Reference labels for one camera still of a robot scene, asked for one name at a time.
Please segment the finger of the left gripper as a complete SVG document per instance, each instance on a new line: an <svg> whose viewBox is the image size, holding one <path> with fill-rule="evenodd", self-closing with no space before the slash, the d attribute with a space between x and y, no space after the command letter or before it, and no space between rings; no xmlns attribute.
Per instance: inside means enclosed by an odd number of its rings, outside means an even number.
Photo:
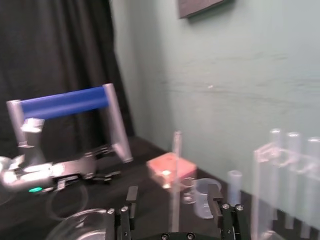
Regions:
<svg viewBox="0 0 320 240"><path fill-rule="evenodd" d="M86 184L88 185L109 185L114 179L120 178L121 171L113 171L107 174L95 173L86 177Z"/></svg>
<svg viewBox="0 0 320 240"><path fill-rule="evenodd" d="M95 160L99 160L105 158L107 155L114 152L114 149L111 146L101 146L98 148L94 148L88 152L84 153L85 157L92 157Z"/></svg>

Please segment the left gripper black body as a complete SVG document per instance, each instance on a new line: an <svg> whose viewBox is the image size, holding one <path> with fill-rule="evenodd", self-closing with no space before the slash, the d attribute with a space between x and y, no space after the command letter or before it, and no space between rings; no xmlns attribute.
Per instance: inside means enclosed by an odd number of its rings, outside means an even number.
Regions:
<svg viewBox="0 0 320 240"><path fill-rule="evenodd" d="M78 159L53 163L51 167L51 187L58 181L90 180L97 172L97 160L93 155L84 155Z"/></svg>

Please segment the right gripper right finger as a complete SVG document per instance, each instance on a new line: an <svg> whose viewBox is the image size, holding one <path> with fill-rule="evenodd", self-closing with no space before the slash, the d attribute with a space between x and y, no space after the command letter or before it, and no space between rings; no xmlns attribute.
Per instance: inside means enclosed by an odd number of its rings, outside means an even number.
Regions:
<svg viewBox="0 0 320 240"><path fill-rule="evenodd" d="M207 203L221 240L250 240L250 228L244 206L230 205L216 184L208 185Z"/></svg>

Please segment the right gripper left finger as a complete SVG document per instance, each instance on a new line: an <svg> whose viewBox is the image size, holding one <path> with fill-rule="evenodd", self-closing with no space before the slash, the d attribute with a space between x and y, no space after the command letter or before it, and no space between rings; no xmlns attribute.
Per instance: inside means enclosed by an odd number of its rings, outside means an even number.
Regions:
<svg viewBox="0 0 320 240"><path fill-rule="evenodd" d="M107 239L131 240L138 209L138 186L128 188L125 204L118 210L107 210Z"/></svg>

